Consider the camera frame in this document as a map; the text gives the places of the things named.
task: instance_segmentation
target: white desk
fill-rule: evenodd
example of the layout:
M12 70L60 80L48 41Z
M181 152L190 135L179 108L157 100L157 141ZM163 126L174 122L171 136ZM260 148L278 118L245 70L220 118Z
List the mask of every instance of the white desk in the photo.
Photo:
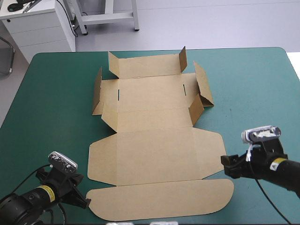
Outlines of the white desk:
M29 63L37 53L76 51L68 18L56 0L42 0L25 14L23 10L9 12L12 3L16 0L3 0L0 20Z

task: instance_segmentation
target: unfolded cardboard box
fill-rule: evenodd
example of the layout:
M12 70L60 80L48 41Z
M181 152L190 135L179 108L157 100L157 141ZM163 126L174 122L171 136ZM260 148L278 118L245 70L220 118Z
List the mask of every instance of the unfolded cardboard box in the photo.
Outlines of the unfolded cardboard box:
M223 169L222 137L193 127L203 106L213 106L205 71L194 62L195 73L182 73L185 48L127 59L108 55L109 69L119 79L102 81L99 71L93 115L102 115L117 133L90 146L88 177L117 187L91 190L92 211L120 221L223 208L233 194L232 182L201 180ZM173 206L161 203L178 197L181 203Z

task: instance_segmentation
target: yellow label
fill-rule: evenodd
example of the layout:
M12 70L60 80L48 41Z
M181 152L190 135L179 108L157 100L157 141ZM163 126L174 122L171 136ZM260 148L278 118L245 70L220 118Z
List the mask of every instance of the yellow label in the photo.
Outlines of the yellow label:
M47 185L41 185L41 186L39 186L37 188L44 189L48 193L49 198L50 198L50 202L53 202L55 200L55 194L54 194L53 190L49 186L47 186Z
M278 163L278 164L280 164L280 163L282 163L283 161L286 161L286 158L276 158L276 159L273 161L273 163Z

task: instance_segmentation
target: metal frame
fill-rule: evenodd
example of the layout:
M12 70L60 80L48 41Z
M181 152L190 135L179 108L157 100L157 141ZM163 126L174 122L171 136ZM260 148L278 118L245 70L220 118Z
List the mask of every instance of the metal frame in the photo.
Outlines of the metal frame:
M78 0L71 0L74 7L80 30L82 34L88 34L86 25L117 23L122 21L134 21L135 31L139 31L139 22L137 15L136 0L131 0L132 11L130 13L113 13L113 0L105 0L105 14L100 15L83 15L80 3Z

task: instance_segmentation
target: rounded cardboard flap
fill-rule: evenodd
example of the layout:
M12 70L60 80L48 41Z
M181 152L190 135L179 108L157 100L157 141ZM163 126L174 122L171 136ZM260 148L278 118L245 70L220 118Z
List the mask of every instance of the rounded cardboard flap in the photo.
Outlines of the rounded cardboard flap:
M233 195L227 179L190 180L94 189L90 209L111 221L209 214L224 208Z

